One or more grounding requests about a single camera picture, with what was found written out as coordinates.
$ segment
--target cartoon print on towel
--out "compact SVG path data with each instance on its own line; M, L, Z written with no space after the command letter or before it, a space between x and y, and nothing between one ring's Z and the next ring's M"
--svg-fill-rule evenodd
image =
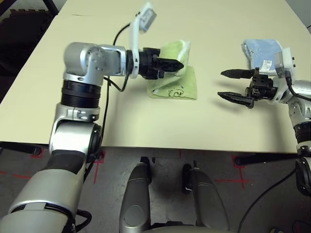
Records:
M173 89L169 90L168 93L169 93L169 97L180 97L182 96L184 91L181 89L175 89L175 87L173 87Z

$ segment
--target cable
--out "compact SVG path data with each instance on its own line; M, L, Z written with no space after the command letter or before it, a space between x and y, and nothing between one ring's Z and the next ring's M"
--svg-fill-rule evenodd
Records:
M116 45L116 42L117 42L117 39L118 39L119 35L125 29L127 29L128 27L130 27L130 23L126 24L123 28L120 29L120 31L117 33L115 39L113 40L113 45ZM103 119L103 124L102 124L102 133L101 133L102 140L104 139L104 129L105 129L106 118L107 118L107 110L108 110L108 104L109 104L109 87L110 87L110 84L113 84L119 91L122 92L122 91L125 90L128 77L129 77L129 73L127 73L126 76L125 76L125 80L124 80L124 84L123 84L122 89L120 89L113 81L110 80L110 76L108 76L107 78L104 77L104 79L108 81L108 84L107 84L106 106L105 106L104 119Z
M306 222L304 222L304 221L295 220L295 221L292 223L292 231L293 231L293 233L296 233L296 230L294 229L294 226L295 226L296 223L302 223L302 224L305 224L306 226L311 227L311 224L308 224L308 223L306 223Z
M121 28L115 39L113 40L113 45L116 45L116 42L117 42L117 39L119 37L119 35L125 30L127 29L128 27L130 26L130 23L126 24L123 28ZM107 111L108 111L108 104L109 104L109 87L110 85L112 84L118 91L120 92L123 92L126 88L126 84L127 84L127 81L128 81L128 78L129 78L129 75L130 73L127 72L126 75L125 75L125 79L124 79L124 83L123 83L123 87L122 88L119 88L118 85L116 85L112 80L110 80L110 76L108 77L104 77L104 80L106 80L108 83L107 83L107 93L106 93L106 106L105 106L105 111L104 111L104 119L103 119L103 124L102 124L102 131L101 131L101 137L102 137L102 140L104 138L104 129L105 129L105 124L106 124L106 119L107 119ZM90 162L89 166L85 169L85 173L84 173L84 178L83 178L83 182L86 180L87 176L89 175L93 165L94 165L94 162L96 160L96 156L94 155L93 156L93 159L92 161Z
M76 232L79 232L80 230L82 230L84 227L86 227L92 221L92 214L89 211L78 209L77 215L86 218L86 220L83 223L76 225L76 227L75 227Z
M292 77L291 77L291 73L289 70L285 71L285 79L286 79L286 84L288 86L289 91L291 92L291 94L297 98L301 98L303 100L307 100L307 101L311 101L311 98L302 96L300 94L297 94L296 92L294 92L293 90L293 84L292 84Z
M116 45L117 39L119 37L119 35L125 30L127 29L129 26L131 25L131 23L126 24L123 28L120 29L120 31L117 33L115 39L113 40L113 45Z
M125 90L125 87L126 87L126 84L127 84L127 80L128 80L128 77L129 77L129 74L130 74L130 73L127 73L126 76L125 76L125 80L124 80L122 89L119 88L119 86L118 86L115 82L113 82L113 81L112 81L111 79L109 79L109 78L106 78L105 76L104 76L104 80L106 80L108 83L112 84L118 91L123 92L123 91Z
M302 95L297 94L296 92L294 92L293 87L292 87L291 84L287 84L287 86L288 86L288 89L289 89L289 91L291 92L291 94L292 94L293 96L295 96L295 97L297 97L297 98L301 98L301 99L303 99L303 100L311 101L311 98L302 96Z
M274 185L272 185L270 188L268 188L266 191L264 191L250 206L249 208L246 210L244 216L242 217L240 223L239 223L239 228L238 228L238 233L241 232L241 228L242 225L248 215L248 213L252 210L252 208L256 205L256 203L264 196L266 195L269 191L271 191L273 188L277 187L279 184L283 183L284 181L286 181L288 178L290 178L292 175L294 175L296 171L296 168L290 172L290 174L288 174L287 176L285 176L282 180L276 182Z

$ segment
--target silver metal cylinder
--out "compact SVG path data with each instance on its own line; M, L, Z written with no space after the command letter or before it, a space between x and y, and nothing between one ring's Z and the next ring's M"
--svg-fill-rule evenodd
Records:
M27 203L50 203L77 212L83 184L85 163L77 174L61 169L48 169L36 173L12 203L9 213Z

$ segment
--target white label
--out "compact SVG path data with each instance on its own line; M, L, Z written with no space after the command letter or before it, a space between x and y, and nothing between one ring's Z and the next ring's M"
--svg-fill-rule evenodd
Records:
M263 72L269 71L272 66L272 61L263 60L260 70Z

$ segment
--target light blue cloth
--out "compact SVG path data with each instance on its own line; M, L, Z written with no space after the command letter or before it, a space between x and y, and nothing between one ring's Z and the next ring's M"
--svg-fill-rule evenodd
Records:
M276 52L281 52L281 45L273 39L247 39L243 42L243 49L246 56L250 60L251 68L259 67L261 69L262 62L272 61L270 70L263 70L260 73L266 73L269 75L276 75L274 67L274 55Z

